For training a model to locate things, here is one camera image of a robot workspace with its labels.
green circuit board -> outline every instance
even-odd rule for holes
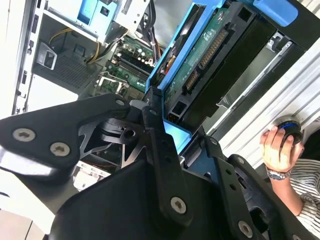
[[[107,65],[107,72],[111,76],[114,76],[114,77],[119,78],[121,80],[127,81],[130,86],[139,90],[142,93],[144,93],[146,91],[146,81],[145,80],[140,79],[138,76],[130,73],[129,71],[126,71],[125,69],[122,69],[119,66],[115,66],[111,62]]]
[[[124,37],[123,45],[119,47],[119,51],[136,59],[152,59],[153,57],[153,52],[150,49],[127,36]]]
[[[164,93],[165,107],[169,106],[174,95],[182,89],[182,86],[192,74],[196,65],[203,59],[203,56],[206,54],[211,42],[217,36],[217,33],[224,22],[223,20],[226,18],[228,13],[229,11],[227,8],[220,8],[216,15],[207,24],[201,37],[197,40],[193,49],[190,51],[184,63],[166,89]]]

metal panel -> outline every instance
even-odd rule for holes
[[[220,140],[226,156],[239,154],[257,168],[262,163],[261,134],[284,115],[294,115],[302,129],[320,116],[320,39]]]

silver screw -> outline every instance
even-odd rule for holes
[[[187,206],[180,197],[174,196],[173,198],[171,198],[170,203],[173,210],[175,210],[178,214],[186,213]]]
[[[237,157],[237,159],[238,159],[239,163],[245,164],[245,161],[241,157]]]
[[[55,142],[50,146],[50,151],[57,157],[65,157],[70,153],[70,147],[64,142]]]
[[[251,239],[254,235],[254,233],[252,232],[251,227],[248,225],[248,223],[246,223],[245,221],[239,221],[238,222],[238,227],[240,229],[240,231],[248,238]]]
[[[214,138],[211,138],[210,140],[214,145],[217,145],[217,141]]]
[[[30,142],[36,138],[35,132],[28,128],[18,128],[14,130],[12,136],[20,142]]]
[[[301,238],[300,237],[298,237],[297,235],[295,235],[295,234],[293,234],[292,235],[292,237],[293,237],[293,240],[301,240]]]
[[[149,111],[150,111],[150,113],[152,113],[153,115],[158,115],[158,113],[157,113],[156,111],[152,110],[152,109],[150,109]]]
[[[123,102],[123,101],[121,101],[121,100],[117,100],[117,101],[115,101],[117,104],[119,104],[119,105],[121,105],[121,106],[124,106],[125,105],[125,103]]]

shirt sleeve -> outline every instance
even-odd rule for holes
[[[297,218],[307,230],[320,239],[320,209],[310,195],[302,194],[301,199],[304,205]]]

cable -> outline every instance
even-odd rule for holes
[[[98,55],[99,55],[99,51],[100,51],[100,43],[97,42],[96,51],[95,51],[94,56],[92,57],[91,60],[89,59],[86,63],[87,63],[87,64],[92,64],[92,63],[94,63],[94,61],[97,59],[97,57],[98,57]]]
[[[155,25],[156,22],[156,8],[153,0],[150,0],[148,5],[148,14],[144,14],[140,22],[140,27],[144,40],[151,46],[153,51],[153,62],[157,63],[161,57],[161,50],[158,41],[155,37]]]
[[[108,52],[114,47],[114,45],[119,41],[121,40],[125,35],[127,35],[129,33],[129,30],[127,32],[125,32],[125,34],[123,34],[121,37],[119,37],[117,40],[114,40],[112,43],[110,43],[106,49],[101,53],[99,54],[99,56],[97,57],[97,59],[95,59],[93,62],[96,62],[96,61],[99,61],[101,59],[103,59],[107,54]]]
[[[48,44],[50,45],[51,42],[52,42],[52,40],[53,40],[54,38],[56,38],[57,36],[59,36],[59,35],[61,35],[61,34],[64,34],[64,33],[67,33],[67,32],[71,32],[71,31],[73,31],[73,30],[72,30],[71,28],[67,27],[67,28],[65,28],[65,29],[57,32],[55,35],[53,35],[53,36],[50,38]]]

